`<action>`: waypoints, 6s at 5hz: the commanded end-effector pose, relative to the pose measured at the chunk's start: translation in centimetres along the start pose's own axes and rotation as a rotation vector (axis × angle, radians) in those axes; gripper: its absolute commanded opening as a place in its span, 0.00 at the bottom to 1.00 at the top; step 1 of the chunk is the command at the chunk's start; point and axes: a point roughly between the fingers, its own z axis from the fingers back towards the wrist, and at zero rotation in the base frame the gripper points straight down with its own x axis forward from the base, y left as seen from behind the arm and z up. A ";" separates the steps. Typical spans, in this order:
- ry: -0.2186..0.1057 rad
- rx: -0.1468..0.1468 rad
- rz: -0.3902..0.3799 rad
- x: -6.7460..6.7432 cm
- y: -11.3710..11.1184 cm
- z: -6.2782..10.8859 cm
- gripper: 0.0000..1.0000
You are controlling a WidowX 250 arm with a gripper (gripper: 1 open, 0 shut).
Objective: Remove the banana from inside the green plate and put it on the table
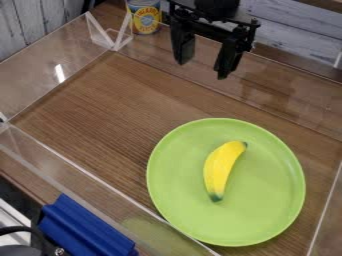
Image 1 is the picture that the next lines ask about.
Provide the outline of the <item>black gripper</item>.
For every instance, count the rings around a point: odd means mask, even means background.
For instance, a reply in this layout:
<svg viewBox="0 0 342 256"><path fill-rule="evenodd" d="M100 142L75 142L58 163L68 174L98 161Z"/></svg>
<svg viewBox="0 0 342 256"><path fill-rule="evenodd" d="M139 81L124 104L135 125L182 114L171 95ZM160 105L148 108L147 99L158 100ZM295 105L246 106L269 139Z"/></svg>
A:
<svg viewBox="0 0 342 256"><path fill-rule="evenodd" d="M243 51L253 49L261 22L241 10L241 0L167 0L174 58L194 57L195 35L222 42L214 64L218 79L237 70Z"/></svg>

